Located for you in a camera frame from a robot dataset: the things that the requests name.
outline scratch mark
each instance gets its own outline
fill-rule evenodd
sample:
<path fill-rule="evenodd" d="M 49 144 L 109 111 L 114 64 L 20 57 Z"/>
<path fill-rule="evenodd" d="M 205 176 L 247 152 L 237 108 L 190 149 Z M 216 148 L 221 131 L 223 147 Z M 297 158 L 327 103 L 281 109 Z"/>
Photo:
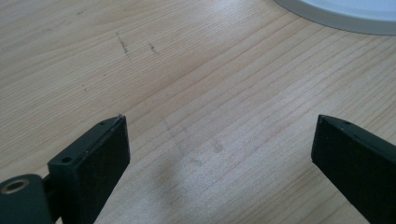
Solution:
<path fill-rule="evenodd" d="M 121 44 L 122 48 L 124 49 L 124 53 L 128 57 L 129 61 L 131 61 L 131 58 L 129 57 L 129 54 L 128 54 L 128 49 L 126 48 L 126 46 L 127 46 L 126 43 L 120 38 L 118 32 L 116 32 L 116 35 L 119 38 L 119 41 L 120 41 L 120 44 Z"/>
<path fill-rule="evenodd" d="M 159 54 L 159 52 L 155 49 L 155 47 L 152 44 L 148 44 L 148 45 L 151 48 L 152 52 L 154 52 L 155 54 Z"/>

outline light wood surface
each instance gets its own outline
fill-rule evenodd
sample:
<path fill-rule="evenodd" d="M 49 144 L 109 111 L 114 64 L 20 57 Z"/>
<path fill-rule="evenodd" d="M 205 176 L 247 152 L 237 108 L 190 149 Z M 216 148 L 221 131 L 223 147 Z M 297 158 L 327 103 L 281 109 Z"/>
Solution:
<path fill-rule="evenodd" d="M 318 114 L 396 143 L 396 37 L 271 0 L 0 2 L 0 180 L 124 114 L 95 223 L 366 223 L 311 162 Z"/>

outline black plastic part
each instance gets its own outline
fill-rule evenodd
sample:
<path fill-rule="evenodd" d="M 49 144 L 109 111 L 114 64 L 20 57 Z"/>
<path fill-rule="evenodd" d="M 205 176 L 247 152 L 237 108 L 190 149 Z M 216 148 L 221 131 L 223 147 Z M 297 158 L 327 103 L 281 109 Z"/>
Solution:
<path fill-rule="evenodd" d="M 50 224 L 50 209 L 39 175 L 20 175 L 0 184 L 1 224 Z"/>
<path fill-rule="evenodd" d="M 92 224 L 130 161 L 126 118 L 104 120 L 49 161 L 64 224 Z"/>
<path fill-rule="evenodd" d="M 396 146 L 320 115 L 311 156 L 370 223 L 396 223 Z"/>

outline white round object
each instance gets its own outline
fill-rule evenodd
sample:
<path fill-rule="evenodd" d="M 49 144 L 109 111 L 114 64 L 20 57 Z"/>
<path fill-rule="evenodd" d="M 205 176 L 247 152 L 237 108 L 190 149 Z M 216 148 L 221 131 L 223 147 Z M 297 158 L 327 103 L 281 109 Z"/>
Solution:
<path fill-rule="evenodd" d="M 396 35 L 396 0 L 275 0 L 308 20 L 334 28 Z"/>

